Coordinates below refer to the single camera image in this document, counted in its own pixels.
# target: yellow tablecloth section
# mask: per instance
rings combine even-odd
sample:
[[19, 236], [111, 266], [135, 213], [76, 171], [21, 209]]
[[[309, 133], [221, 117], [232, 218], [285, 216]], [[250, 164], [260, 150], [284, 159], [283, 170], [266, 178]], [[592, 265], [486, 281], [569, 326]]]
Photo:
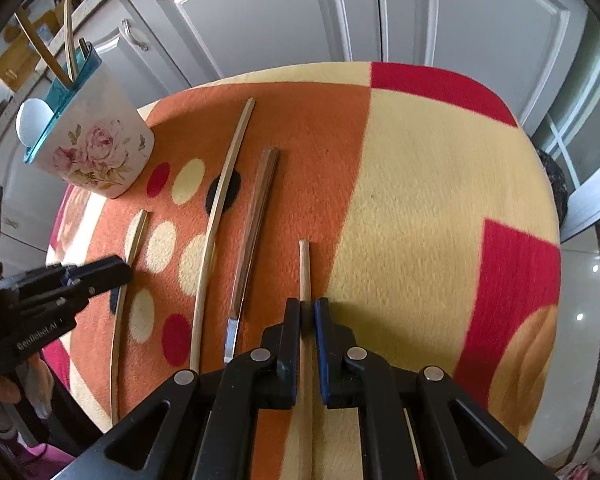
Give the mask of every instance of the yellow tablecloth section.
[[[214, 251], [202, 372], [222, 367], [256, 167], [262, 151], [277, 146], [238, 352], [256, 347], [298, 294], [298, 240], [308, 238], [314, 297], [330, 298], [336, 322], [361, 346], [398, 367], [444, 368], [524, 440], [555, 337], [560, 254], [551, 188], [491, 91], [399, 64], [278, 68], [167, 97], [142, 110], [155, 148], [123, 196], [68, 192], [49, 260], [123, 255], [139, 210], [151, 212], [126, 295], [122, 412], [187, 366], [208, 211], [249, 97], [256, 105]], [[113, 324], [104, 294], [46, 352], [103, 429]], [[314, 421], [314, 478], [362, 478], [355, 410], [320, 409]], [[288, 477], [289, 423], [289, 412], [260, 413], [252, 478]]]

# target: silver screw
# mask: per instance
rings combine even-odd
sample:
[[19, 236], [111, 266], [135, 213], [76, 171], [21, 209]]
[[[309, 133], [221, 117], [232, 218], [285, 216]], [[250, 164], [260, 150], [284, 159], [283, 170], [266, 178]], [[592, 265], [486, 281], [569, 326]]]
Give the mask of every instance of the silver screw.
[[445, 376], [445, 373], [437, 366], [427, 366], [424, 369], [424, 376], [429, 381], [439, 381]]
[[255, 350], [251, 351], [251, 359], [253, 359], [256, 362], [266, 361], [270, 357], [271, 352], [269, 352], [269, 350], [267, 350], [266, 348], [256, 348]]
[[190, 384], [195, 377], [196, 376], [191, 370], [180, 370], [177, 374], [173, 376], [173, 380], [176, 384], [184, 386], [185, 384]]
[[360, 346], [352, 346], [347, 350], [347, 357], [354, 361], [362, 361], [366, 357], [366, 350]]

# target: tablecloth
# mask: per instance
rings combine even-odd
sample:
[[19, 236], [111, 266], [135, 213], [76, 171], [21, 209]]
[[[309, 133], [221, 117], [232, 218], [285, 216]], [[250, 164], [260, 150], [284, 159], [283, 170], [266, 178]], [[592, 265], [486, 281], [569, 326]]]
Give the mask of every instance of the tablecloth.
[[[323, 63], [220, 80], [141, 114], [155, 134], [121, 197], [68, 190], [49, 261], [123, 255], [141, 208], [148, 233], [126, 295], [120, 396], [127, 413], [188, 362], [190, 320], [218, 177], [242, 108], [256, 99], [232, 174], [206, 299], [202, 372], [222, 367], [228, 299], [256, 167], [280, 160], [254, 257], [238, 352], [298, 294], [311, 241], [314, 297], [392, 365], [436, 364], [524, 441], [555, 338], [558, 222], [528, 137], [506, 105], [452, 72]], [[114, 316], [91, 300], [45, 356], [106, 430]], [[289, 412], [262, 411], [253, 478], [289, 478]], [[314, 477], [362, 478], [355, 410], [316, 410]]]

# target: person's finger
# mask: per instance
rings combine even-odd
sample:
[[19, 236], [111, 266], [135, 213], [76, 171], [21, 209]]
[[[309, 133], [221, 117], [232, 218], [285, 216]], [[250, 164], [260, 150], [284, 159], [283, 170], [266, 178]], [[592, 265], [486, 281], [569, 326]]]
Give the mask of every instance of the person's finger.
[[20, 402], [20, 390], [6, 377], [0, 376], [0, 402], [17, 404]]

